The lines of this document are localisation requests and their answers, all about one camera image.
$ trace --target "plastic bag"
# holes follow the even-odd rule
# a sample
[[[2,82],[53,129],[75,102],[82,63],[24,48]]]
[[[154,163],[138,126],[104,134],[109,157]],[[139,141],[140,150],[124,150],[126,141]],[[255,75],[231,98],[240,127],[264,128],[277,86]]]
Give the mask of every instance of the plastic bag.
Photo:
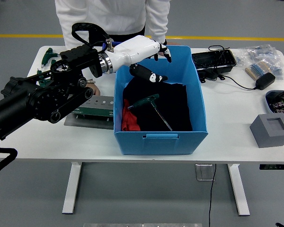
[[[237,66],[244,67],[253,78],[258,79],[271,72],[276,80],[283,80],[282,62],[274,47],[269,44],[240,48]]]

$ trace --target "red cloth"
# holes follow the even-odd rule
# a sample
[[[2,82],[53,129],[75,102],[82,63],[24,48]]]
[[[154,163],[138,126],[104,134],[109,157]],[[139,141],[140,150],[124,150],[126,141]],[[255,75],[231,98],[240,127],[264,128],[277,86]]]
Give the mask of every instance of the red cloth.
[[[129,102],[127,99],[125,99],[122,110],[122,131],[141,131],[139,125],[137,124],[137,117],[133,115],[129,109],[127,109],[128,107]]]

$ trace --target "white table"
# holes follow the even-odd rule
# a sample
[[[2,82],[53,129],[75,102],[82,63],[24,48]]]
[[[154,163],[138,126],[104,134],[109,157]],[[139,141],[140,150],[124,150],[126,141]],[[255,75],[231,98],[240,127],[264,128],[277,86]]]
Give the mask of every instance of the white table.
[[[40,48],[29,76],[36,74],[36,70],[41,67],[41,59],[49,47],[58,53],[65,50],[64,46]],[[203,51],[207,49],[192,49],[192,52]],[[283,54],[278,54],[284,64]],[[245,87],[253,88],[255,85],[242,68],[234,67],[228,76]],[[113,96],[114,75],[104,74],[96,81],[101,95]],[[18,151],[17,160],[72,162],[63,213],[73,212],[82,162],[178,162],[228,164],[239,215],[249,215],[238,166],[239,163],[284,164],[284,146],[258,148],[249,128],[258,114],[268,113],[265,93],[269,90],[284,90],[284,81],[276,81],[262,91],[244,90],[228,78],[224,81],[207,81],[201,88],[209,134],[191,155],[124,156],[112,130],[64,126],[64,119],[57,124],[33,119],[9,135],[0,143],[0,147],[15,148]]]

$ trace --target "black power adapter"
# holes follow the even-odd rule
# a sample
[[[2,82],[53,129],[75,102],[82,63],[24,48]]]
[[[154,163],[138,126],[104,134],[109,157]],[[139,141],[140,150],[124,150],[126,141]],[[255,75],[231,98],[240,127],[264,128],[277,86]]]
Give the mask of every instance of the black power adapter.
[[[263,90],[275,81],[275,76],[270,72],[264,74],[259,79],[256,80],[255,89]]]

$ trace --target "yellow floor line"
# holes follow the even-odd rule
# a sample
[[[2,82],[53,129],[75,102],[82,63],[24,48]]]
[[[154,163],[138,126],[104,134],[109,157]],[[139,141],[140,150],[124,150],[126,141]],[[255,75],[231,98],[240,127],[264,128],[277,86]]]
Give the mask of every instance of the yellow floor line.
[[[0,34],[0,38],[63,38],[63,35],[47,34]],[[232,40],[232,41],[274,41],[284,42],[284,38],[278,37],[233,37],[233,36],[188,36],[168,35],[166,39],[178,40]]]

